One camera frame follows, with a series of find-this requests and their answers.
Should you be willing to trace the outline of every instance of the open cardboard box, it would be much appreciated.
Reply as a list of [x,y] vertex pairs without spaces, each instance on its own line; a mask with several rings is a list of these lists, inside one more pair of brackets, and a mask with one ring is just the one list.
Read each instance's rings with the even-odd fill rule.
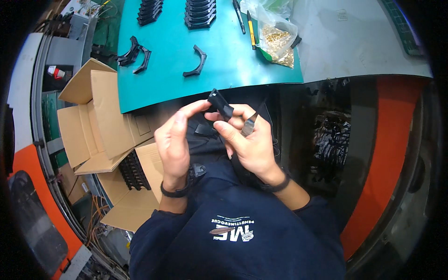
[[123,176],[117,170],[98,173],[98,179],[113,204],[113,208],[101,220],[103,224],[136,232],[155,209],[159,208],[162,192],[163,166],[156,143],[135,148],[151,190],[129,190]]
[[65,152],[76,175],[111,172],[132,149],[154,136],[151,118],[120,113],[117,73],[91,58],[59,99],[78,104],[57,111]]

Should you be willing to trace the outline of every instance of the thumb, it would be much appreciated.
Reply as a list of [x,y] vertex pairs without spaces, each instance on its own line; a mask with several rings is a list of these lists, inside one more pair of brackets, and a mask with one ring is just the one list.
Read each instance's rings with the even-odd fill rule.
[[182,111],[177,111],[174,115],[174,123],[170,129],[171,141],[170,152],[180,153],[185,149],[185,136],[187,134],[187,117]]
[[241,149],[244,149],[246,146],[246,138],[244,138],[231,124],[225,121],[215,121],[213,127],[235,148],[235,150],[241,151]]

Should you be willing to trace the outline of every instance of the yellow marker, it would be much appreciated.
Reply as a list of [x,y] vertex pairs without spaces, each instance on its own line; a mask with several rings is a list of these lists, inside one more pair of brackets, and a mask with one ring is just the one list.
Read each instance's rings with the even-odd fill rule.
[[252,43],[252,49],[255,50],[254,27],[252,26],[252,18],[250,17],[249,10],[247,11],[247,22],[249,23],[250,42]]

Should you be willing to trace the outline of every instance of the black wristband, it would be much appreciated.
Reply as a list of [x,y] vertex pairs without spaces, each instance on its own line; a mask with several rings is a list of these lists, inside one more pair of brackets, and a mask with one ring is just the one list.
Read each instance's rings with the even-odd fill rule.
[[185,184],[185,187],[183,189],[180,190],[176,190],[174,192],[169,192],[167,190],[164,189],[164,182],[162,181],[162,183],[160,184],[160,190],[162,191],[162,194],[166,197],[169,198],[181,198],[187,195],[188,190],[189,190],[189,185]]
[[206,173],[205,166],[201,164],[192,164],[188,168],[187,172],[187,178],[185,180],[185,187],[180,190],[176,190],[174,192],[169,192],[164,189],[164,182],[160,184],[160,190],[162,191],[162,194],[169,198],[181,198],[188,194],[188,191],[190,190],[190,187],[195,184],[202,176]]
[[288,172],[285,172],[283,169],[282,171],[284,174],[284,180],[283,182],[280,183],[280,185],[271,186],[268,184],[261,184],[260,188],[268,193],[276,193],[278,191],[284,190],[288,186],[289,181],[291,180],[291,176],[288,174]]

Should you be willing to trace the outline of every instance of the stack of black plastic parts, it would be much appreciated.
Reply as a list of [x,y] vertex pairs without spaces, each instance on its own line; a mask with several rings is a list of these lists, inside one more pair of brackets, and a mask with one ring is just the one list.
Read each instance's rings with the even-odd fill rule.
[[216,0],[187,0],[185,25],[188,29],[209,28],[216,19]]
[[148,23],[155,22],[162,13],[164,0],[142,0],[138,9],[138,24],[144,26]]
[[142,188],[151,189],[135,150],[120,162],[118,169],[123,175],[129,190],[132,190],[132,188],[136,190],[141,190]]

